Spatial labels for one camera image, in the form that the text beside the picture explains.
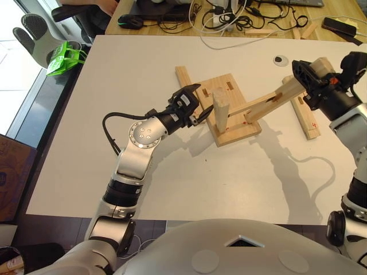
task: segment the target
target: person's hand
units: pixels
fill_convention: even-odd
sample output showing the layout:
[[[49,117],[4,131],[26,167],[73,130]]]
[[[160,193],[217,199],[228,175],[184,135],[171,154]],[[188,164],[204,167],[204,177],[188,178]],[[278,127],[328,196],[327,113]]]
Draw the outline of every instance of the person's hand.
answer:
[[[98,5],[101,10],[112,17],[118,3],[115,0],[96,0],[96,5]]]

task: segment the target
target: white cable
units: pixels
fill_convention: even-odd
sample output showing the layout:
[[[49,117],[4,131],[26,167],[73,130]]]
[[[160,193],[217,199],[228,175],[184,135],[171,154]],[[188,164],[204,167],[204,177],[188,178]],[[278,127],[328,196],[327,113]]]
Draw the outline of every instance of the white cable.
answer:
[[[132,255],[129,255],[127,257],[122,257],[121,259],[123,260],[127,260],[127,259],[130,259],[131,257],[135,256],[136,254],[138,254],[139,252],[139,249],[140,247],[142,246],[142,239],[140,239],[140,237],[138,235],[134,235],[134,237],[137,237],[138,238],[138,241],[139,241],[139,248],[137,251],[135,251],[134,253],[132,253]]]
[[[352,19],[352,20],[355,20],[355,21],[360,21],[364,24],[367,24],[367,21],[364,21],[364,20],[360,20],[358,18],[354,18],[354,17],[350,17],[350,16],[346,16],[346,15],[323,15],[323,16],[320,16],[320,17],[316,17],[316,18],[310,18],[310,21],[315,21],[315,20],[319,20],[319,19],[323,19],[325,17],[331,17],[331,18],[349,18],[349,19]]]
[[[153,242],[153,241],[155,241],[156,239],[147,239],[146,241],[144,241],[141,245],[140,245],[140,247],[139,247],[139,249],[138,249],[138,252],[140,252],[141,250],[142,250],[142,247],[143,247],[143,245],[145,245],[146,243],[148,243],[148,242]]]
[[[367,37],[367,34],[364,34],[364,33],[360,33],[360,32],[356,32],[356,35],[358,35],[358,36],[364,36],[364,37]]]
[[[191,8],[193,6],[193,3],[194,3],[194,0],[191,1],[191,4],[190,4],[190,8],[189,8],[189,14],[191,14]],[[191,16],[189,16],[189,22],[190,22],[190,25],[193,29],[195,29],[196,31],[200,32],[200,35],[202,33],[219,33],[223,30],[226,30],[229,26],[231,26],[231,24],[233,24],[234,22],[236,22],[236,20],[241,16],[241,14],[243,13],[243,11],[245,10],[245,7],[246,7],[246,4],[247,4],[247,0],[245,0],[244,4],[243,4],[243,8],[241,10],[241,12],[239,12],[239,14],[236,16],[236,18],[231,22],[231,23],[228,23],[227,25],[225,25],[222,29],[219,29],[219,30],[215,30],[213,32],[207,32],[207,31],[203,31],[203,29],[198,29],[197,27],[195,27],[191,21]],[[220,17],[220,16],[223,16],[223,15],[228,15],[228,14],[233,14],[233,13],[224,13],[224,14],[220,14],[220,15],[217,15],[216,17]]]
[[[206,20],[206,22],[204,23],[204,26],[202,27],[202,29],[204,29],[204,27],[206,26],[206,24],[212,19],[212,18],[209,18],[208,20]],[[253,40],[253,41],[249,41],[249,42],[245,42],[245,43],[240,43],[240,44],[236,44],[236,45],[232,45],[232,46],[226,46],[226,47],[222,47],[222,48],[215,48],[213,46],[210,46],[207,42],[204,41],[204,38],[203,36],[201,35],[200,33],[200,39],[201,41],[205,44],[205,46],[207,46],[208,48],[212,49],[212,50],[224,50],[224,49],[230,49],[230,48],[235,48],[235,47],[238,47],[238,46],[244,46],[244,45],[248,45],[248,44],[251,44],[251,43],[255,43],[255,42],[258,42],[260,40],[263,40],[263,39],[266,39],[268,38],[269,36],[271,36],[272,34],[274,33],[279,33],[279,32],[289,32],[290,30],[275,30],[273,32],[271,32],[270,34],[268,34],[267,36],[265,37],[262,37],[262,38],[259,38],[259,39],[256,39],[256,40]]]
[[[120,259],[123,259],[123,260],[130,259],[131,257],[137,255],[138,253],[140,253],[142,251],[143,245],[145,245],[148,242],[153,242],[155,240],[155,239],[147,239],[146,241],[142,242],[142,240],[140,239],[140,237],[138,235],[134,235],[134,237],[137,237],[138,238],[138,241],[139,241],[139,248],[138,248],[138,250],[135,251],[134,253],[132,253],[132,255],[129,255],[127,257],[122,257]]]

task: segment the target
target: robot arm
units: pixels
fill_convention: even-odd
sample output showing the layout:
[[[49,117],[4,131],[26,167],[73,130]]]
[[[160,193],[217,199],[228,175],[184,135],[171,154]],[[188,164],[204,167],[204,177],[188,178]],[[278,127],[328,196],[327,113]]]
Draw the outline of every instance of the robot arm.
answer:
[[[329,216],[327,238],[342,253],[367,265],[367,104],[353,85],[367,70],[367,54],[351,52],[341,62],[343,72],[319,78],[308,62],[293,61],[294,76],[306,88],[305,102],[331,120],[330,128],[352,153],[356,170],[349,191],[342,197],[342,211]],[[350,88],[352,96],[347,94]]]
[[[194,95],[199,86],[183,87],[168,100],[169,105],[163,112],[153,109],[145,115],[147,120],[137,121],[130,127],[128,144],[118,156],[116,169],[89,224],[84,242],[33,275],[113,273],[116,255],[128,251],[134,235],[135,222],[131,218],[155,148],[162,138],[179,128],[198,125],[213,109],[210,106],[198,118],[193,116],[199,106]]]

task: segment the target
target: computer mouse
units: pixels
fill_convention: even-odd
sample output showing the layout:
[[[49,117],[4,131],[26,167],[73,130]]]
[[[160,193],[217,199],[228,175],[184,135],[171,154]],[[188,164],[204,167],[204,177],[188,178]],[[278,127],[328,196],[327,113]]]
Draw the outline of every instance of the computer mouse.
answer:
[[[118,24],[124,29],[140,30],[144,25],[144,20],[137,15],[124,14],[120,16]]]

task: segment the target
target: green bag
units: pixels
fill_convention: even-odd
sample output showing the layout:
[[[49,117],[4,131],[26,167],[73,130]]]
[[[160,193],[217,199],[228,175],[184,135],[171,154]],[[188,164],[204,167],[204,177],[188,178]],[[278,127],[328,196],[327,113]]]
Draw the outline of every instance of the green bag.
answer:
[[[56,76],[58,74],[63,74],[78,63],[84,64],[86,58],[87,54],[85,51],[75,50],[65,41],[53,51],[50,64],[47,67],[47,75]]]

